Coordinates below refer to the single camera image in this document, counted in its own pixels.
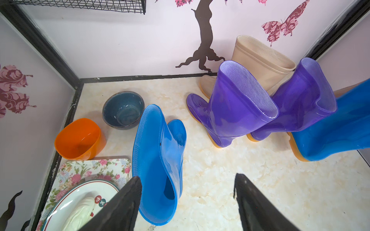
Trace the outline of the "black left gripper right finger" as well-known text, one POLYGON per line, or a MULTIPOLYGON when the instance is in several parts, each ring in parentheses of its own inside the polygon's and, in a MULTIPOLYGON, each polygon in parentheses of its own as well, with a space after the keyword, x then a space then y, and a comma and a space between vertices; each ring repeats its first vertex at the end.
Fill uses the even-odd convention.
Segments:
POLYGON ((234 195, 239 205, 240 220, 245 231, 297 231, 262 192, 244 175, 237 173, 234 195))

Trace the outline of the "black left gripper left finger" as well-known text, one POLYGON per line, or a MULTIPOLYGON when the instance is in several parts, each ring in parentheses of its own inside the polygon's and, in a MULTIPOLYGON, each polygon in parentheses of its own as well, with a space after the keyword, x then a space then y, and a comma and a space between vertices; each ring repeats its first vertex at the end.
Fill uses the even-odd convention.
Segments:
POLYGON ((142 183, 132 177, 107 205, 86 223, 81 231, 132 231, 142 196, 142 183))

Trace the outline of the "blue rain boot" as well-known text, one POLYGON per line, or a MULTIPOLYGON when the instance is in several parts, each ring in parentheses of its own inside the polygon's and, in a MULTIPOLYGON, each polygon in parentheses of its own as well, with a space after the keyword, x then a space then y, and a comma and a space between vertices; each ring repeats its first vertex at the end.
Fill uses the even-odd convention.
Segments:
POLYGON ((183 122, 165 121, 161 108, 146 107, 133 147, 133 176, 142 183, 139 211, 149 223, 162 226, 174 217, 183 191, 187 132, 183 122))
POLYGON ((337 111, 300 132, 291 132, 290 146, 301 161, 370 147, 370 81, 337 99, 337 111))

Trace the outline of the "purple rain boot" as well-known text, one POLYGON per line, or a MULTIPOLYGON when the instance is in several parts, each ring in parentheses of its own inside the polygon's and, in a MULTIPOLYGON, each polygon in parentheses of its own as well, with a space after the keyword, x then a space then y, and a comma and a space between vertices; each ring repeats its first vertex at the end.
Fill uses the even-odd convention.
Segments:
POLYGON ((220 148, 247 135, 279 115, 279 108, 255 77, 241 64, 223 62, 209 101, 192 93, 187 106, 220 148))
POLYGON ((298 132, 314 125, 337 111, 333 90, 319 63, 303 58, 292 77, 272 95, 279 116, 247 135, 258 142, 275 132, 298 132))

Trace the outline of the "beige rain boot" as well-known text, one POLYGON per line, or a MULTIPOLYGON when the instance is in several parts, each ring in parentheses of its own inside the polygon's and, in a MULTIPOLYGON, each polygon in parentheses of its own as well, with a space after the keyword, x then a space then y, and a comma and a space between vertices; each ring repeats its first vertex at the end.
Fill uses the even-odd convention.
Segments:
POLYGON ((296 68, 287 56, 246 35, 237 37, 231 60, 244 66, 267 92, 296 68))

